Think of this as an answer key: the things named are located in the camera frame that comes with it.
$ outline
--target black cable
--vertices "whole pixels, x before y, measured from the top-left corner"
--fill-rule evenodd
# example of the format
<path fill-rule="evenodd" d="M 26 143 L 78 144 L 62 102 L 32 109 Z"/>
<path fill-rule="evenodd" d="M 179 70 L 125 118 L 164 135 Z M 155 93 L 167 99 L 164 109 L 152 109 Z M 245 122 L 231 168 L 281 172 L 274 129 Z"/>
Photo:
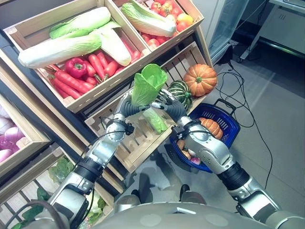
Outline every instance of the black cable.
<path fill-rule="evenodd" d="M 21 207 L 11 218 L 10 220 L 5 224 L 4 229 L 7 229 L 9 225 L 12 223 L 12 221 L 16 218 L 17 215 L 19 215 L 25 208 L 33 206 L 33 205 L 41 205 L 44 208 L 46 208 L 49 213 L 51 214 L 52 218 L 54 219 L 56 225 L 60 229 L 66 228 L 65 224 L 63 223 L 61 217 L 59 216 L 58 212 L 55 210 L 55 208 L 49 204 L 48 202 L 41 201 L 41 200 L 32 200 L 31 202 L 25 204 L 23 207 Z"/>
<path fill-rule="evenodd" d="M 237 118 L 236 118 L 236 113 L 235 113 L 235 112 L 233 113 L 233 115 L 234 115 L 234 117 L 235 117 L 235 120 L 238 122 L 238 124 L 239 124 L 240 126 L 244 127 L 244 128 L 251 128 L 251 127 L 253 127 L 253 126 L 255 125 L 255 127 L 256 127 L 256 129 L 257 129 L 257 131 L 258 131 L 258 134 L 259 134 L 259 136 L 260 136 L 260 138 L 261 138 L 261 140 L 262 140 L 262 142 L 264 143 L 264 145 L 265 145 L 266 148 L 268 149 L 268 152 L 269 152 L 269 155 L 270 155 L 270 158 L 271 158 L 271 163 L 270 163 L 270 168 L 269 168 L 269 170 L 268 170 L 268 175 L 267 175 L 267 179 L 266 179 L 265 186 L 264 186 L 264 188 L 266 189 L 266 188 L 267 188 L 268 179 L 269 179 L 269 177 L 270 177 L 271 170 L 272 170 L 272 166 L 273 166 L 273 156 L 272 156 L 272 153 L 271 153 L 271 150 L 270 150 L 269 146 L 267 145 L 266 141 L 264 140 L 264 138 L 263 138 L 263 136 L 262 136 L 262 134 L 261 134 L 261 131 L 260 131 L 259 127 L 258 127 L 258 124 L 257 124 L 257 122 L 256 122 L 256 119 L 255 119 L 255 117 L 254 117 L 252 111 L 250 110 L 250 106 L 249 106 L 249 104 L 248 104 L 248 101 L 247 101 L 247 99 L 246 99 L 245 92 L 244 92 L 244 78 L 243 78 L 243 77 L 240 75 L 240 73 L 233 67 L 233 65 L 231 64 L 230 61 L 228 62 L 228 65 L 229 65 L 229 66 L 232 68 L 232 70 L 235 71 L 236 73 L 233 73 L 233 72 L 219 73 L 217 76 L 222 75 L 223 81 L 222 81 L 222 84 L 221 84 L 220 89 L 216 88 L 216 90 L 219 91 L 219 95 L 220 95 L 220 97 L 221 97 L 222 99 L 224 99 L 224 100 L 227 100 L 227 99 L 229 99 L 229 98 L 230 98 L 230 99 L 233 99 L 233 100 L 235 100 L 236 102 L 238 102 L 238 103 L 240 104 L 240 106 L 238 106 L 238 107 L 236 107 L 236 108 L 244 107 L 244 108 L 250 113 L 250 115 L 251 115 L 251 117 L 252 117 L 252 119 L 253 119 L 253 123 L 252 123 L 251 125 L 248 125 L 248 126 L 243 125 L 243 124 L 241 124 L 240 122 L 238 122 L 238 120 L 237 120 Z M 231 95 L 226 94 L 226 93 L 224 93 L 224 92 L 222 91 L 222 88 L 223 88 L 223 86 L 224 86 L 224 76 L 225 76 L 225 75 L 233 75 L 233 76 L 237 79 L 238 84 L 239 84 L 238 89 L 237 89 L 233 94 L 231 94 Z M 233 96 L 234 96 L 235 94 L 237 94 L 239 91 L 241 92 L 242 97 L 243 97 L 243 99 L 244 99 L 244 102 L 243 102 L 243 103 L 241 103 L 241 102 L 238 101 L 237 99 L 233 98 Z"/>
<path fill-rule="evenodd" d="M 257 25 L 258 25 L 259 21 L 260 21 L 261 18 L 262 18 L 262 15 L 263 15 L 263 12 L 264 12 L 265 9 L 266 9 L 267 3 L 268 3 L 268 0 L 265 1 L 264 7 L 262 8 L 262 10 L 261 10 L 261 11 L 258 13 L 258 15 L 257 15 Z"/>
<path fill-rule="evenodd" d="M 86 219 L 86 217 L 88 216 L 89 212 L 91 211 L 91 208 L 92 208 L 92 205 L 93 205 L 93 200 L 94 200 L 94 189 L 92 190 L 92 198 L 91 198 L 90 207 L 89 207 L 86 215 L 82 218 L 81 223 Z"/>

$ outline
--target orange pumpkin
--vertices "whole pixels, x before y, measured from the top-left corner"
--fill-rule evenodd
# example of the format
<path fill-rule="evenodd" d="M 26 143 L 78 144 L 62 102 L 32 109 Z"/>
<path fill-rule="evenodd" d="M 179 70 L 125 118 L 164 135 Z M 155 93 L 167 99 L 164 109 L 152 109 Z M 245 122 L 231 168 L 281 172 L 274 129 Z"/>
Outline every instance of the orange pumpkin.
<path fill-rule="evenodd" d="M 199 118 L 199 120 L 201 121 L 201 125 L 207 128 L 216 139 L 221 139 L 221 137 L 223 136 L 223 131 L 221 130 L 217 122 L 212 119 L 206 118 Z"/>
<path fill-rule="evenodd" d="M 189 67 L 183 81 L 190 87 L 192 96 L 203 96 L 213 90 L 217 84 L 217 75 L 213 68 L 205 64 Z"/>

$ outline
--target onion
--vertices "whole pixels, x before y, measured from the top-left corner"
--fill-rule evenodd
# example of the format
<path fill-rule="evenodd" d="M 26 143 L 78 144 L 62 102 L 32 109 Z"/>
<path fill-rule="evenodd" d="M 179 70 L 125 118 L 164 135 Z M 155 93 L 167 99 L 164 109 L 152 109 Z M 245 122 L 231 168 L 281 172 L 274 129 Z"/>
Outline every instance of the onion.
<path fill-rule="evenodd" d="M 10 149 L 4 149 L 0 151 L 0 162 L 4 161 L 6 158 L 11 156 L 13 154 L 13 151 Z"/>
<path fill-rule="evenodd" d="M 4 134 L 5 131 L 14 126 L 14 123 L 7 119 L 0 117 L 0 135 Z"/>
<path fill-rule="evenodd" d="M 193 162 L 196 165 L 200 165 L 200 158 L 198 157 L 192 157 L 191 162 Z"/>
<path fill-rule="evenodd" d="M 8 113 L 6 113 L 6 111 L 4 110 L 4 108 L 1 105 L 0 105 L 0 117 L 1 118 L 10 118 Z"/>
<path fill-rule="evenodd" d="M 5 131 L 4 136 L 5 140 L 16 143 L 19 139 L 24 137 L 24 134 L 17 126 L 15 126 Z"/>
<path fill-rule="evenodd" d="M 14 154 L 19 150 L 19 147 L 16 144 L 13 144 L 11 147 L 11 150 L 13 151 L 13 154 Z"/>
<path fill-rule="evenodd" d="M 187 150 L 191 156 L 196 156 L 196 153 L 190 149 Z"/>
<path fill-rule="evenodd" d="M 4 137 L 4 135 L 0 136 L 0 150 L 3 149 L 11 149 L 13 147 L 14 143 L 7 141 Z"/>

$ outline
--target red bell pepper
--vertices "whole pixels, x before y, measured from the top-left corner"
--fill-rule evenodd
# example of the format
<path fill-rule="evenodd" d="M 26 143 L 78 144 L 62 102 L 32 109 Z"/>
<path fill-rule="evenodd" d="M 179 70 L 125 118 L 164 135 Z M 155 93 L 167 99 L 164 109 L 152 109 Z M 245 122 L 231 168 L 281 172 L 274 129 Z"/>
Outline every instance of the red bell pepper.
<path fill-rule="evenodd" d="M 65 72 L 78 79 L 87 73 L 87 66 L 81 58 L 74 57 L 65 63 Z"/>

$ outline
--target yellow tomato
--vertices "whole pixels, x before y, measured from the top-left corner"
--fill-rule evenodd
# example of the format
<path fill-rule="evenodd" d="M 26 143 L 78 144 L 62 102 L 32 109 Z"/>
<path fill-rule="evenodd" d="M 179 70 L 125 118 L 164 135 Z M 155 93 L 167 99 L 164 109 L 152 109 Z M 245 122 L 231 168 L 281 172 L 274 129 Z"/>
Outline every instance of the yellow tomato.
<path fill-rule="evenodd" d="M 188 26 L 190 26 L 193 23 L 193 18 L 186 13 L 181 13 L 177 17 L 177 24 L 180 22 L 185 22 Z"/>

